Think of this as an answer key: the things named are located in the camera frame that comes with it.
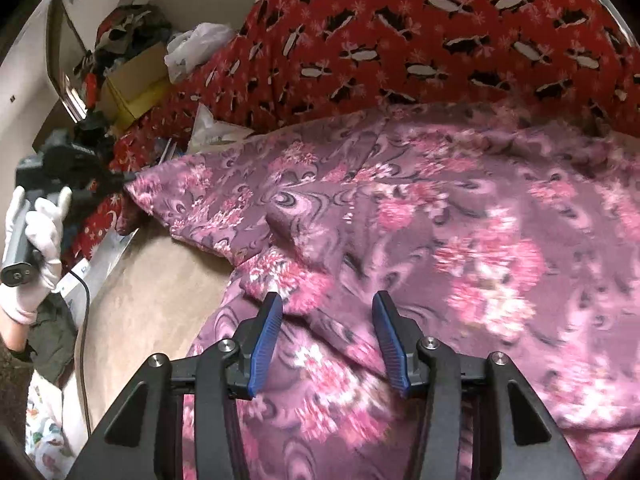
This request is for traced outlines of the yellow cardboard box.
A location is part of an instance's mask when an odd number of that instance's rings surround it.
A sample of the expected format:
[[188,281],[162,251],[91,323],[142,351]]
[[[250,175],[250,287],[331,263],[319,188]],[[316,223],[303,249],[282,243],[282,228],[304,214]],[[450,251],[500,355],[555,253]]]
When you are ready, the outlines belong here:
[[125,131],[163,99],[171,87],[165,55],[166,46],[159,42],[105,78],[98,110],[110,124]]

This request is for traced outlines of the red patterned blanket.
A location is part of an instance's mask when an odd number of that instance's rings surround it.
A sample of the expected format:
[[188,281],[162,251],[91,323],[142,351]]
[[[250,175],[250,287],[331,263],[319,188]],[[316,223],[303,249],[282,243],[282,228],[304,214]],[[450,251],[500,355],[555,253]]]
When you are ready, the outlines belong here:
[[138,170],[196,111],[264,133],[378,104],[499,101],[639,131],[639,50],[602,0],[255,0],[115,144]]

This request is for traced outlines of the white plastic bag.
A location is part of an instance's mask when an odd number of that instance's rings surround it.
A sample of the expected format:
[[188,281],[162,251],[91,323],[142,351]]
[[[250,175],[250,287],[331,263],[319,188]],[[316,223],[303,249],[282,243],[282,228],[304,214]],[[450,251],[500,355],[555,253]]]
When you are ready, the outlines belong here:
[[235,36],[235,31],[225,24],[201,23],[194,29],[172,38],[166,47],[164,62],[172,84],[186,79],[193,71],[206,63],[218,50]]

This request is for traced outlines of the purple pink floral garment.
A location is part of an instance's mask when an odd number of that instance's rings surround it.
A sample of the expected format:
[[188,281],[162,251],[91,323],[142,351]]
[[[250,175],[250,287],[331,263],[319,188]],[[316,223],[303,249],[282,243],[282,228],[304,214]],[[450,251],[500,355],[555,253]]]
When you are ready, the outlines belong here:
[[238,405],[254,479],[398,479],[420,404],[386,379],[372,300],[457,352],[510,354],[589,479],[639,430],[639,145],[506,106],[396,105],[144,170],[132,201],[232,265],[191,346],[270,292],[264,390]]

